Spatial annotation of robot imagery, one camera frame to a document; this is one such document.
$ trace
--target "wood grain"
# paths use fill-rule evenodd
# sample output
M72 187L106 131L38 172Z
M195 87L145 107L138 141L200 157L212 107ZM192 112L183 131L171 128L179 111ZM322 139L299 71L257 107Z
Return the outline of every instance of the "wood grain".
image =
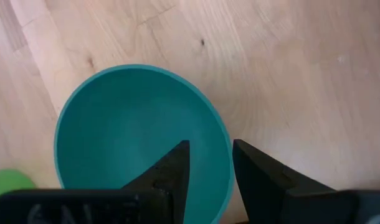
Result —
M126 63L195 84L231 138L336 189L380 189L380 0L0 0L0 168L57 186L57 115ZM245 219L235 187L222 222Z

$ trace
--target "bowl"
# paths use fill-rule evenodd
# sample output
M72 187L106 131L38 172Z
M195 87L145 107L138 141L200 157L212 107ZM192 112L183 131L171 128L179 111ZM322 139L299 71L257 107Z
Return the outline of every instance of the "bowl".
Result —
M185 79L150 65L122 65L83 82L55 132L65 189L120 189L190 140L185 223L217 223L233 187L232 146L209 100Z

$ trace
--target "teal bowl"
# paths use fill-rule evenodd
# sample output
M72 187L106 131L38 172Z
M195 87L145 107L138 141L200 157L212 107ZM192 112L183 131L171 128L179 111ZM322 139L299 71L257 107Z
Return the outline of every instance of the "teal bowl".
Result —
M65 189L120 189L190 140L185 223L217 223L233 188L232 147L209 100L185 79L149 65L106 69L66 102L55 133Z

